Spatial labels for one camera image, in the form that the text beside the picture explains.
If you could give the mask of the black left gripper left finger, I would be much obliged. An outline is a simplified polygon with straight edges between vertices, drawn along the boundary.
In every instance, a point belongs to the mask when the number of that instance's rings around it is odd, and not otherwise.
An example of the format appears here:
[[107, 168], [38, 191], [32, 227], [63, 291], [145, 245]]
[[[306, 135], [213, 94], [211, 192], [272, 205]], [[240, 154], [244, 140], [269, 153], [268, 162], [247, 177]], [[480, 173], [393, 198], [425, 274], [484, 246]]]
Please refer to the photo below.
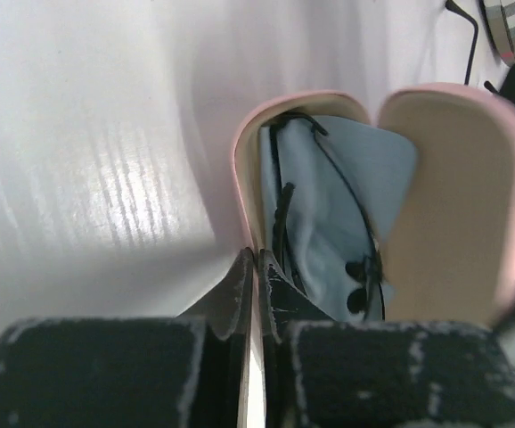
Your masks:
[[0, 335], [0, 427], [242, 427], [254, 255], [177, 317], [48, 317]]

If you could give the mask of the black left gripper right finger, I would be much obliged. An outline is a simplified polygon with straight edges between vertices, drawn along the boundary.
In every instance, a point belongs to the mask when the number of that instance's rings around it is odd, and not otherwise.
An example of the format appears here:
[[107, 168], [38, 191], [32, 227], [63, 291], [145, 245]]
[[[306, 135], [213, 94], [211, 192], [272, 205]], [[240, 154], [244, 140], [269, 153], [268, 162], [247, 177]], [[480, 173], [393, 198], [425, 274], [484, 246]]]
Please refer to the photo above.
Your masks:
[[330, 319], [270, 251], [257, 263], [269, 427], [515, 427], [515, 374], [459, 322]]

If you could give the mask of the pink glasses case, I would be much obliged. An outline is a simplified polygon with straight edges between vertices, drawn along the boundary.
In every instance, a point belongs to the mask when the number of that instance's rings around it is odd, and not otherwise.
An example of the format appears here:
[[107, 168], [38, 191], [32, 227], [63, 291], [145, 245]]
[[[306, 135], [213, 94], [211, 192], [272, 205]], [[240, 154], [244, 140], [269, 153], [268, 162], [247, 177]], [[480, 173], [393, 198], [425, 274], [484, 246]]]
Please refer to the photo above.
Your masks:
[[249, 242], [334, 321], [488, 325], [515, 301], [515, 106], [469, 86], [276, 98], [241, 124]]

